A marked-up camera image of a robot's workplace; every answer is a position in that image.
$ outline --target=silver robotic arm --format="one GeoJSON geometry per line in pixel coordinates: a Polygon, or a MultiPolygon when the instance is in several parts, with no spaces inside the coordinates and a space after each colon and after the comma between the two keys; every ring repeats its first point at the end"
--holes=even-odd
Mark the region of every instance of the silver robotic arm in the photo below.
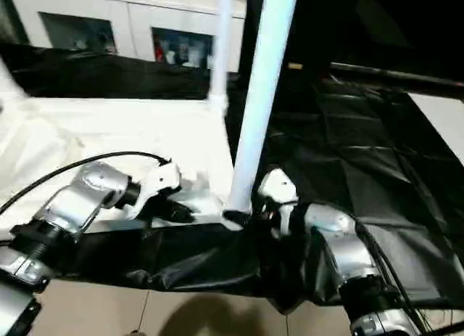
{"type": "Polygon", "coordinates": [[[311,235],[315,231],[323,238],[333,281],[354,336],[419,335],[400,307],[396,288],[388,286],[380,275],[351,216],[317,203],[296,211],[297,206],[301,207],[296,187],[280,169],[263,179],[258,194],[268,200],[260,211],[267,214],[276,237],[289,236],[294,231],[311,235]]]}
{"type": "Polygon", "coordinates": [[[41,309],[33,296],[43,292],[54,269],[79,241],[101,209],[129,208],[133,218],[150,197],[177,189],[178,168],[162,165],[150,174],[149,194],[113,167],[83,166],[72,182],[55,193],[31,222],[15,226],[7,247],[0,247],[0,336],[26,335],[41,309]]]}

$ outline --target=white cabinet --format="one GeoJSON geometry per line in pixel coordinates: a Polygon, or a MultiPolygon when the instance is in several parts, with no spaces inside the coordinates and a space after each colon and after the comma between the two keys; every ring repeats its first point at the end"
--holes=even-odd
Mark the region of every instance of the white cabinet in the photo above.
{"type": "Polygon", "coordinates": [[[127,4],[113,0],[13,0],[32,45],[136,57],[127,4]]]}
{"type": "MultiPolygon", "coordinates": [[[[218,0],[13,0],[33,46],[209,67],[218,0]]],[[[233,3],[228,70],[239,68],[245,0],[233,3]]]]}

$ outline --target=black cable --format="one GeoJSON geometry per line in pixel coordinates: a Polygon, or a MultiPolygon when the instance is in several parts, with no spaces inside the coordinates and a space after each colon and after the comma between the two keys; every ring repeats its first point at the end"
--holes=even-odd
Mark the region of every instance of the black cable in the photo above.
{"type": "MultiPolygon", "coordinates": [[[[370,97],[365,93],[365,89],[361,86],[357,86],[353,83],[347,83],[344,81],[340,81],[338,78],[330,74],[332,79],[337,82],[338,84],[341,84],[342,86],[346,87],[352,87],[356,89],[363,97],[365,97],[368,101],[370,100],[370,97]]],[[[375,94],[376,96],[380,96],[380,94],[376,91],[373,90],[368,90],[370,93],[375,94]]],[[[361,226],[362,231],[365,234],[365,237],[367,241],[369,242],[368,244],[372,247],[372,252],[374,254],[374,258],[378,261],[379,268],[384,275],[384,279],[389,279],[388,275],[385,275],[386,269],[384,267],[384,264],[387,266],[391,276],[393,277],[393,280],[399,290],[399,293],[401,294],[404,302],[405,302],[405,312],[407,315],[410,317],[410,319],[413,321],[413,323],[416,325],[416,327],[419,329],[419,332],[421,334],[426,334],[427,333],[427,326],[425,325],[424,321],[420,317],[420,312],[418,313],[415,308],[413,307],[413,304],[411,303],[411,300],[409,299],[409,296],[407,295],[406,289],[399,280],[399,277],[396,273],[396,271],[393,268],[392,263],[388,259],[388,257],[385,255],[384,251],[380,248],[378,243],[374,240],[374,238],[370,235],[370,233],[367,231],[367,229],[364,226],[361,226]]]]}
{"type": "Polygon", "coordinates": [[[434,331],[434,328],[433,328],[433,327],[430,325],[430,323],[428,322],[428,318],[427,318],[426,312],[425,312],[425,311],[419,310],[418,313],[419,313],[419,315],[422,317],[422,320],[423,320],[423,323],[424,323],[425,326],[426,326],[427,332],[433,332],[433,331],[434,331]]]}
{"type": "Polygon", "coordinates": [[[285,329],[286,329],[286,336],[290,336],[290,331],[289,331],[289,315],[285,315],[285,329]]]}
{"type": "Polygon", "coordinates": [[[399,290],[399,293],[401,294],[402,299],[405,302],[404,310],[406,314],[410,317],[411,321],[416,325],[419,332],[422,335],[425,335],[428,332],[428,330],[426,326],[424,325],[424,322],[422,321],[421,317],[419,316],[419,313],[413,307],[413,304],[411,303],[411,300],[409,299],[409,296],[407,295],[406,289],[401,283],[401,280],[399,279],[396,271],[394,270],[394,267],[392,263],[390,262],[389,258],[385,255],[385,252],[382,250],[380,245],[378,245],[378,243],[374,240],[374,238],[368,232],[368,230],[364,226],[359,226],[359,228],[362,229],[362,232],[365,235],[365,238],[367,239],[368,244],[373,248],[372,254],[374,255],[374,258],[376,259],[377,263],[379,265],[385,264],[391,276],[393,277],[393,280],[399,290]]]}
{"type": "Polygon", "coordinates": [[[138,322],[138,328],[137,332],[140,332],[140,328],[142,327],[142,323],[144,322],[144,316],[145,316],[145,311],[146,311],[146,305],[148,304],[148,299],[150,297],[150,290],[146,291],[145,295],[145,302],[144,302],[144,307],[142,309],[142,315],[140,316],[140,321],[138,322]]]}
{"type": "Polygon", "coordinates": [[[0,207],[0,216],[8,210],[9,207],[11,207],[13,204],[15,204],[21,197],[25,196],[27,193],[35,189],[36,187],[42,185],[44,182],[47,182],[51,178],[54,178],[55,176],[64,173],[65,171],[68,171],[70,169],[79,167],[81,165],[84,165],[86,163],[93,162],[95,160],[101,160],[104,158],[109,158],[109,157],[117,157],[117,156],[131,156],[131,155],[137,155],[137,156],[144,156],[144,157],[150,157],[154,158],[159,162],[160,165],[164,165],[169,163],[169,160],[166,160],[160,156],[153,155],[152,153],[148,152],[141,152],[141,151],[119,151],[119,152],[109,152],[109,153],[104,153],[102,155],[96,155],[93,157],[88,157],[84,158],[83,160],[79,160],[77,162],[68,164],[64,167],[61,167],[59,169],[56,169],[55,171],[52,171],[49,174],[46,174],[45,176],[42,176],[39,180],[34,181],[32,184],[26,186],[24,189],[19,191],[17,194],[15,194],[13,197],[11,197],[9,200],[7,200],[6,203],[4,203],[0,207]]]}

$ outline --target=black cloth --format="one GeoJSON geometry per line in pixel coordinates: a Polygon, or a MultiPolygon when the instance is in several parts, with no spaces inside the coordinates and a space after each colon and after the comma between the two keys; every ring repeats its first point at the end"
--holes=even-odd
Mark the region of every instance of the black cloth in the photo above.
{"type": "MultiPolygon", "coordinates": [[[[0,54],[39,97],[200,99],[208,84],[197,70],[139,60],[10,46],[0,54]]],[[[230,92],[233,152],[244,97],[237,88],[230,92]]],[[[415,306],[464,308],[464,170],[414,102],[346,86],[299,89],[288,95],[298,103],[288,110],[279,98],[258,182],[282,168],[303,201],[334,205],[365,225],[415,306]]],[[[201,225],[87,234],[60,274],[143,289],[264,296],[281,311],[306,299],[339,303],[320,243],[305,236],[276,242],[266,231],[201,225]]]]}

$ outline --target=wire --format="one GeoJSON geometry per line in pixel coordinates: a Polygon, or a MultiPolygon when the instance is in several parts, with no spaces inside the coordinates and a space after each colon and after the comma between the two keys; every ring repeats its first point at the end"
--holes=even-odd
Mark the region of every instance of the wire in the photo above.
{"type": "Polygon", "coordinates": [[[148,303],[149,296],[150,296],[150,290],[147,290],[146,295],[145,295],[144,308],[142,309],[142,314],[140,315],[140,321],[138,322],[137,332],[140,332],[140,328],[142,327],[142,323],[144,322],[145,310],[146,310],[146,305],[148,303]]]}
{"type": "Polygon", "coordinates": [[[433,332],[434,328],[428,322],[428,318],[425,311],[417,310],[419,315],[422,317],[423,323],[426,325],[427,332],[433,332]]]}
{"type": "Polygon", "coordinates": [[[17,194],[15,194],[13,197],[11,197],[9,200],[7,200],[1,207],[0,207],[0,216],[7,211],[13,204],[15,204],[21,197],[24,197],[27,193],[35,189],[36,187],[42,185],[43,183],[47,182],[51,178],[54,178],[55,176],[64,173],[65,171],[68,171],[70,169],[79,167],[81,165],[84,165],[86,163],[93,162],[95,160],[101,160],[104,158],[109,158],[109,157],[117,157],[117,156],[130,156],[130,155],[137,155],[137,156],[144,156],[144,157],[150,157],[154,158],[159,162],[160,165],[164,165],[169,163],[169,160],[166,160],[160,156],[153,155],[152,153],[148,152],[141,152],[141,151],[119,151],[119,152],[109,152],[109,153],[104,153],[102,155],[97,155],[93,157],[88,157],[84,158],[83,160],[79,160],[77,162],[68,164],[64,167],[61,167],[59,169],[56,169],[55,171],[52,171],[49,174],[46,174],[45,176],[42,176],[39,180],[34,181],[32,184],[26,186],[24,189],[19,191],[17,194]]]}
{"type": "Polygon", "coordinates": [[[411,318],[413,323],[418,328],[419,332],[421,334],[423,334],[423,335],[426,334],[427,333],[427,327],[426,327],[426,325],[424,325],[426,323],[424,323],[424,321],[422,320],[422,318],[420,316],[421,313],[420,312],[418,313],[417,310],[414,309],[413,304],[411,303],[411,300],[409,299],[409,296],[407,295],[406,289],[403,286],[403,284],[401,283],[401,280],[399,279],[398,274],[394,270],[393,265],[390,262],[389,258],[385,255],[385,252],[381,249],[380,245],[378,245],[378,243],[374,240],[374,238],[367,231],[367,229],[363,225],[359,226],[359,228],[362,229],[362,232],[365,235],[365,238],[367,239],[367,241],[369,242],[369,245],[373,248],[372,254],[375,256],[374,258],[378,261],[378,264],[380,266],[385,264],[386,267],[388,268],[388,271],[390,272],[391,276],[393,277],[393,280],[394,280],[394,282],[395,282],[395,284],[396,284],[396,286],[397,286],[397,288],[399,290],[399,293],[401,294],[402,299],[405,302],[404,310],[405,310],[406,314],[411,318]]]}

